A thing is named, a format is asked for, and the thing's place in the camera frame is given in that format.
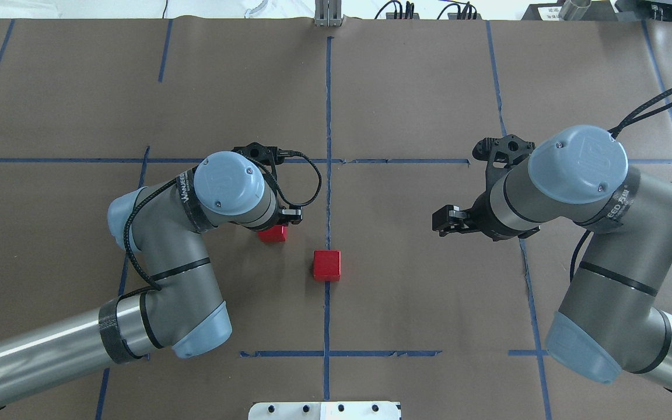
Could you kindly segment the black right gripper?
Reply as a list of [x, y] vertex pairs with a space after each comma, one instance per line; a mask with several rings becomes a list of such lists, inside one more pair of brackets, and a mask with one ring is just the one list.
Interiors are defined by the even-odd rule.
[[440, 237], [451, 233], [482, 232], [495, 242], [506, 241], [513, 237], [527, 239], [540, 231], [538, 226], [528, 230], [517, 230], [502, 223], [493, 212], [488, 195], [480, 195], [469, 208], [469, 213], [456, 205], [439, 208], [432, 214], [432, 229], [438, 229]]

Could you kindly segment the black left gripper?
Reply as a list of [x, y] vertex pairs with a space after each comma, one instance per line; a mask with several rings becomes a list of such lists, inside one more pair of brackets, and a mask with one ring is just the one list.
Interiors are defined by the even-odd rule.
[[276, 206], [275, 225], [298, 225], [302, 222], [302, 208], [282, 203], [278, 196], [274, 196]]

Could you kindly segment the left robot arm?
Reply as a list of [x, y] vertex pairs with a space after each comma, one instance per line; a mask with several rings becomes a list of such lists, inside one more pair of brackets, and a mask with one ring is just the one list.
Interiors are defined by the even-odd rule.
[[251, 143], [115, 199], [110, 233], [146, 285], [0, 341], [0, 410], [161, 348], [188, 359], [221, 346], [232, 325], [202, 235], [225, 223], [255, 232], [299, 223], [302, 203], [285, 197], [276, 171], [291, 157], [303, 154]]

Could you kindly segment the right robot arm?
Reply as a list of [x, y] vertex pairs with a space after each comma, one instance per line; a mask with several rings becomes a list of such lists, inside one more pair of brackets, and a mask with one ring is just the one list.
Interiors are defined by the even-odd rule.
[[567, 218], [590, 232], [545, 340], [550, 356], [592, 381], [622, 372], [672, 393], [672, 314], [654, 306], [672, 266], [672, 183], [628, 161], [613, 135], [576, 125], [540, 146], [485, 138], [486, 188], [472, 207], [445, 205], [432, 229], [481, 232], [494, 241], [530, 237]]

